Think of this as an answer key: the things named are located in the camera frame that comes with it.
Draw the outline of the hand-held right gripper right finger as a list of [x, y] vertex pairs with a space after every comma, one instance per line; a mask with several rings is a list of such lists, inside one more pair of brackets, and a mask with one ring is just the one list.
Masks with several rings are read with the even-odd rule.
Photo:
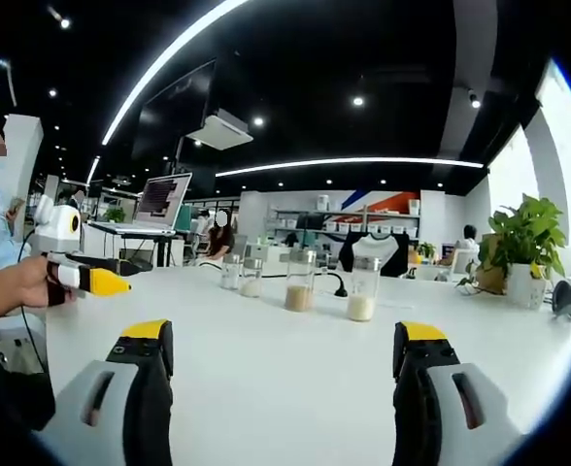
[[393, 377], [394, 465], [500, 465], [522, 439], [505, 394], [432, 325], [395, 324]]

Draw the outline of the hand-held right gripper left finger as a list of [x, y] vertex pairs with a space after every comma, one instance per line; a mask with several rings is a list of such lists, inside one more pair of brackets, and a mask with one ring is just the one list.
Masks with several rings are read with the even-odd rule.
[[38, 439], [62, 465], [170, 465], [173, 367], [171, 321], [124, 329], [58, 393]]

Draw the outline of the person's left hand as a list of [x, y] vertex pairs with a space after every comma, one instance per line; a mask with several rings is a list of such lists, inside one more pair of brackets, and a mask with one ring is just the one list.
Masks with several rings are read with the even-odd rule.
[[75, 301], [76, 293], [57, 280], [57, 268], [36, 256], [0, 270], [0, 317], [19, 307], [44, 309]]

